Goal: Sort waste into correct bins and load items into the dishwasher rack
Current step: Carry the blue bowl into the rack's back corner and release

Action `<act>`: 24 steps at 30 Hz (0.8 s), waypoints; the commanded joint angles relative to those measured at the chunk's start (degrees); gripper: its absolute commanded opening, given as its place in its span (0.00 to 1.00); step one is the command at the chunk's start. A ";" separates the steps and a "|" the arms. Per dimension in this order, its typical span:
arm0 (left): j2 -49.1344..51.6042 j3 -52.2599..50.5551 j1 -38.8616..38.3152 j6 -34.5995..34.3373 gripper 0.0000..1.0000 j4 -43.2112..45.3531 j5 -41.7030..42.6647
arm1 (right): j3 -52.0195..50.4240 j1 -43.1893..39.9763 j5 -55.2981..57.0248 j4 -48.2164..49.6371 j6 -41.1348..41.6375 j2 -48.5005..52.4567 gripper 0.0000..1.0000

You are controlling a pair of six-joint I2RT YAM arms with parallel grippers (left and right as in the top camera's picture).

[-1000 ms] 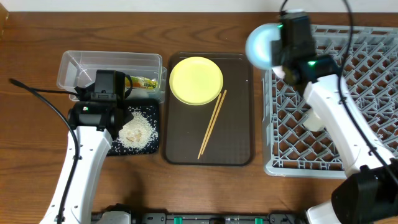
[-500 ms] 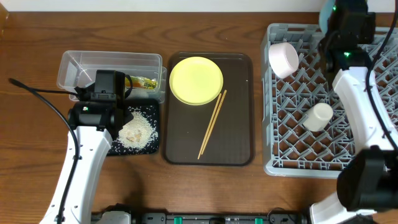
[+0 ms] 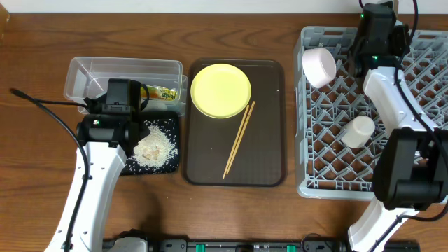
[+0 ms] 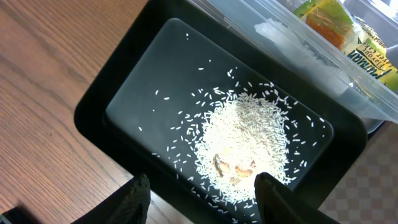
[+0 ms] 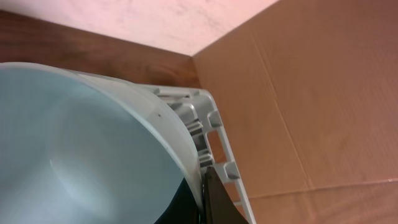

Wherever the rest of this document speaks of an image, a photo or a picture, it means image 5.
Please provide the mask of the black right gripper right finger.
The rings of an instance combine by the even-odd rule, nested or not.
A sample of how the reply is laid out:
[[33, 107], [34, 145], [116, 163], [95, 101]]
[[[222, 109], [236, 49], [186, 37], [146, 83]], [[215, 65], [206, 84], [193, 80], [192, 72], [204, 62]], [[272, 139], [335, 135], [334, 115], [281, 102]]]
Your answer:
[[230, 199], [214, 167], [207, 167], [204, 177], [206, 224], [248, 224]]

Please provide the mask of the blue bowl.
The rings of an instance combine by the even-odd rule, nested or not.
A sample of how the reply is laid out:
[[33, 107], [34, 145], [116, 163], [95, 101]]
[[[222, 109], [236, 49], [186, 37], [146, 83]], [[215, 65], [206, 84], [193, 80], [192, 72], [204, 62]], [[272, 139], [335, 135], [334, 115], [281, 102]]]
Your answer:
[[179, 189], [203, 210], [193, 139], [153, 92], [1, 64], [2, 223], [155, 223]]

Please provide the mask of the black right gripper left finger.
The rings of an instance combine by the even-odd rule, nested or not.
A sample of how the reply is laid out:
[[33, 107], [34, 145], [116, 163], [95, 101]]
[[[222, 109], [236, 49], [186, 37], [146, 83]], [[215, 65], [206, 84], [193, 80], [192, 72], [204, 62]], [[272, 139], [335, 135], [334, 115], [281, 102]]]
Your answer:
[[199, 224], [198, 207], [185, 179], [155, 224]]

